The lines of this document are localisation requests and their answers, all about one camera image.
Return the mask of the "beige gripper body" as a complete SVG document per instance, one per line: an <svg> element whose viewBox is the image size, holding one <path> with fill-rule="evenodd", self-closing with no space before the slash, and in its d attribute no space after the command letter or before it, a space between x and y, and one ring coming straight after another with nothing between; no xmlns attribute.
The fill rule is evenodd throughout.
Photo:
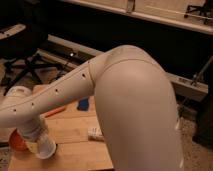
<svg viewBox="0 0 213 171"><path fill-rule="evenodd" d="M36 130L33 130L32 132L27 132L23 135L23 139L25 141L25 144L27 148L34 154L38 154L40 152L39 149L39 143L40 139L43 134L48 134L49 129L44 127L39 127Z"/></svg>

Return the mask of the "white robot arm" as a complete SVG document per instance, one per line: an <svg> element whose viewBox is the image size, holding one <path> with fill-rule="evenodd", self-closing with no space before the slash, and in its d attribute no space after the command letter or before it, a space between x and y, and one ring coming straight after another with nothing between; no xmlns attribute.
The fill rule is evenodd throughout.
<svg viewBox="0 0 213 171"><path fill-rule="evenodd" d="M11 88L0 127L38 133L41 114L92 96L115 171L184 171L178 107L163 68L143 49L122 45L33 94Z"/></svg>

